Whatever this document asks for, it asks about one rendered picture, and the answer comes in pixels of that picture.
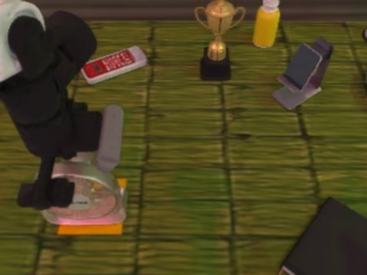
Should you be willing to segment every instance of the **green wooden surface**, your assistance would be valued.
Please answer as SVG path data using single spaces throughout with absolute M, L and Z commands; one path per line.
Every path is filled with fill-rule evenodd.
M 130 192 L 121 237 L 58 237 L 14 201 L 38 161 L 0 107 L 0 275 L 273 275 L 317 205 L 335 196 L 367 215 L 367 22 L 282 22 L 274 47 L 252 46 L 252 22 L 230 30 L 233 77 L 203 82 L 196 22 L 91 22 L 94 57 L 140 46 L 148 66 L 76 99 L 114 103 L 126 122 L 116 176 Z M 302 42 L 335 53 L 323 91 L 296 111 L 271 93 Z

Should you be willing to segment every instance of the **black trophy base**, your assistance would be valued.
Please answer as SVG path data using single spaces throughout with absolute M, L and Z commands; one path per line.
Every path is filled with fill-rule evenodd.
M 208 57 L 208 47 L 204 49 L 204 56 L 200 61 L 201 80 L 230 80 L 231 61 L 229 60 L 228 48 L 223 60 L 213 61 Z

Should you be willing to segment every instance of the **black object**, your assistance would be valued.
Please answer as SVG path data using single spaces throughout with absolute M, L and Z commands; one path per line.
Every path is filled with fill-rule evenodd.
M 301 44 L 278 81 L 292 92 L 321 86 L 334 48 L 321 37 L 310 46 Z
M 367 219 L 327 199 L 282 267 L 294 275 L 366 275 Z
M 55 159 L 98 149 L 102 114 L 68 98 L 67 86 L 95 53 L 96 38 L 79 17 L 57 11 L 40 22 L 17 17 L 9 46 L 22 66 L 0 83 L 0 99 L 30 153 L 41 158 L 37 180 L 22 184 L 17 202 L 37 210 L 71 204 L 74 183 L 51 179 Z
M 230 80 L 231 61 L 227 48 L 226 56 L 223 60 L 213 61 L 208 57 L 208 47 L 204 49 L 204 55 L 200 61 L 201 80 Z
M 363 30 L 362 37 L 367 42 L 367 28 Z

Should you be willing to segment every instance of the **trophy handle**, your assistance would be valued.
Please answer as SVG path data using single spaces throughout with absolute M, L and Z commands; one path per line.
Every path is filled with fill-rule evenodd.
M 203 22 L 203 20 L 201 20 L 201 19 L 199 18 L 199 11 L 203 11 L 203 13 L 205 13 L 206 9 L 205 9 L 204 7 L 197 7 L 197 8 L 195 9 L 195 18 L 196 18 L 196 20 L 197 20 L 200 24 L 202 24 L 204 27 L 206 27 L 208 30 L 210 30 L 209 26 L 208 26 L 207 24 L 205 24 L 205 23 Z
M 245 17 L 246 9 L 244 7 L 237 7 L 236 10 L 235 10 L 235 15 L 237 13 L 239 13 L 239 11 L 242 13 L 241 17 L 236 22 L 234 22 L 233 24 L 231 24 L 231 26 L 229 26 L 229 29 L 237 26 L 242 21 L 242 19 Z

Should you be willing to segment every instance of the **red label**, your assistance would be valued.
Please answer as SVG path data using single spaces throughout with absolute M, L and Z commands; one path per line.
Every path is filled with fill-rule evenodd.
M 86 63 L 83 66 L 83 71 L 88 78 L 94 78 L 133 63 L 135 63 L 135 60 L 131 52 L 129 50 L 122 50 Z

